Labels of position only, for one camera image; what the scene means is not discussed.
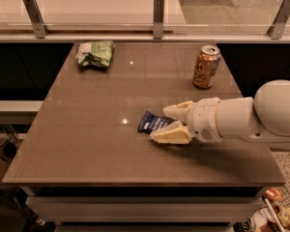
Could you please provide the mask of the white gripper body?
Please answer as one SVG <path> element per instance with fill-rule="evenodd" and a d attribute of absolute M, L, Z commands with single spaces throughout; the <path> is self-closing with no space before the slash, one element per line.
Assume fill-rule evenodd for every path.
<path fill-rule="evenodd" d="M 216 112 L 219 98 L 203 99 L 192 105 L 187 115 L 187 125 L 195 138 L 203 143 L 220 142 Z"/>

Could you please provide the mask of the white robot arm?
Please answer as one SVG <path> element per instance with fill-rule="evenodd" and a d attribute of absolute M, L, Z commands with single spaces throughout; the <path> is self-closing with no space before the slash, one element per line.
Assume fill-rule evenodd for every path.
<path fill-rule="evenodd" d="M 158 143 L 229 138 L 290 150 L 290 80 L 270 81 L 254 97 L 185 101 L 165 107 L 163 113 L 173 122 L 151 133 Z"/>

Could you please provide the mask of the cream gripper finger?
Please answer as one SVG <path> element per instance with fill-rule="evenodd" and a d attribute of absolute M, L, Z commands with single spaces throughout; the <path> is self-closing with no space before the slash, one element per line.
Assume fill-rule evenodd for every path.
<path fill-rule="evenodd" d="M 173 123 L 182 123 L 187 125 L 189 123 L 189 111 L 194 105 L 194 101 L 184 101 L 181 103 L 169 105 L 165 107 L 162 112 L 167 118 L 171 119 Z"/>
<path fill-rule="evenodd" d="M 194 138 L 194 134 L 181 121 L 175 121 L 164 128 L 151 132 L 150 137 L 162 144 L 188 144 Z"/>

